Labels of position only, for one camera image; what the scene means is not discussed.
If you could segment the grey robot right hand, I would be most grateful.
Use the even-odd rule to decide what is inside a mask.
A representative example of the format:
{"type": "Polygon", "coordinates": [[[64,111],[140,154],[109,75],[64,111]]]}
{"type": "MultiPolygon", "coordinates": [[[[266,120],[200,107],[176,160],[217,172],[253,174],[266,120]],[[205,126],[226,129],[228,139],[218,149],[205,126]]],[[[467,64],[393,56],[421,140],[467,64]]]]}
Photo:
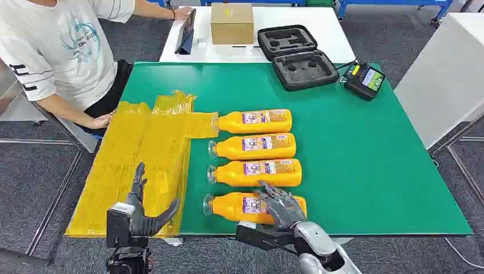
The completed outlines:
{"type": "Polygon", "coordinates": [[[255,190],[254,194],[265,204],[278,230],[291,229],[296,224],[306,221],[305,213],[290,192],[263,180],[260,180],[259,184],[263,190],[255,190]]]}

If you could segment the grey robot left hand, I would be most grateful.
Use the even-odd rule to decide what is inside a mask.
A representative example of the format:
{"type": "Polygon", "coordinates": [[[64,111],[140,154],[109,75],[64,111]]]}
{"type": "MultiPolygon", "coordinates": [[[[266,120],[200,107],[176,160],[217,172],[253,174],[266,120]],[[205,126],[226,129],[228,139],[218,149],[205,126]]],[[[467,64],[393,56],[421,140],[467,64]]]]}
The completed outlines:
{"type": "Polygon", "coordinates": [[[134,212],[131,215],[131,235],[148,237],[156,235],[177,213],[180,200],[174,199],[169,207],[161,214],[155,217],[149,217],[144,214],[143,207],[143,190],[147,179],[143,179],[145,165],[140,162],[135,170],[132,180],[131,190],[126,197],[126,204],[134,206],[134,212]]]}

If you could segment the person's right hand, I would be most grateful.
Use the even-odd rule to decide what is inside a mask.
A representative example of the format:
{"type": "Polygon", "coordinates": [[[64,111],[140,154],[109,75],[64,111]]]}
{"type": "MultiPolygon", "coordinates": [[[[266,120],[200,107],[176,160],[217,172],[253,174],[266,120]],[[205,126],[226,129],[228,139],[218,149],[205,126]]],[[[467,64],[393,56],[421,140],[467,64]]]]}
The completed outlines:
{"type": "Polygon", "coordinates": [[[110,112],[108,114],[101,115],[97,118],[94,118],[91,122],[90,128],[91,129],[101,129],[101,128],[107,128],[108,125],[110,124],[110,121],[114,115],[114,111],[110,112]]]}

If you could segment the person's left hand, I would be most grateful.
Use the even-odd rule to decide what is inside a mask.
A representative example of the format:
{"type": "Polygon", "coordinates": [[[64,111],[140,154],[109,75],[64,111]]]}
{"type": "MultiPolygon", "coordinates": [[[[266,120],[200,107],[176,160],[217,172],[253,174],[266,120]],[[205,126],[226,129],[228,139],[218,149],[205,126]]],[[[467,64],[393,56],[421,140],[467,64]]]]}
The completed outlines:
{"type": "Polygon", "coordinates": [[[174,21],[186,20],[191,15],[192,12],[193,12],[193,8],[189,6],[184,6],[178,9],[174,9],[173,10],[174,21]]]}

